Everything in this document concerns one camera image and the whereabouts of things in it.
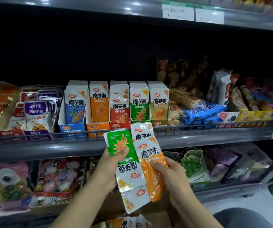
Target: left hand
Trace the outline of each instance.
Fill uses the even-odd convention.
[[[91,181],[98,185],[98,190],[105,190],[105,193],[109,194],[116,187],[115,173],[118,162],[122,161],[128,152],[129,148],[125,148],[111,157],[106,147],[91,177]]]

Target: forearm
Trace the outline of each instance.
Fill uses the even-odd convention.
[[[194,194],[186,195],[178,212],[187,226],[197,228],[223,228],[214,216],[199,202]]]
[[[108,192],[92,179],[52,223],[50,228],[91,227]]]

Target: white price label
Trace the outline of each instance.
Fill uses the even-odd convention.
[[[198,6],[195,9],[196,21],[224,25],[224,12],[213,7]]]
[[[163,18],[184,21],[194,21],[195,12],[192,5],[187,3],[163,1]]]

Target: hand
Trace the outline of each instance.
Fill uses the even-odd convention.
[[[116,187],[116,178],[114,175],[118,162],[123,160],[128,152],[129,148],[125,148],[120,153],[111,157],[106,147],[91,177],[91,181],[94,181],[98,185],[98,190],[106,190],[106,194],[109,194]]]
[[[184,167],[168,157],[165,157],[165,160],[169,168],[154,160],[151,161],[151,166],[163,175],[169,190],[170,202],[179,211],[180,203],[185,201],[183,199],[195,197],[195,195],[189,185]]]

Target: cartoon eye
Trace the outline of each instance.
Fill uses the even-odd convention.
[[[0,184],[3,186],[14,185],[20,180],[16,172],[5,168],[0,170]]]

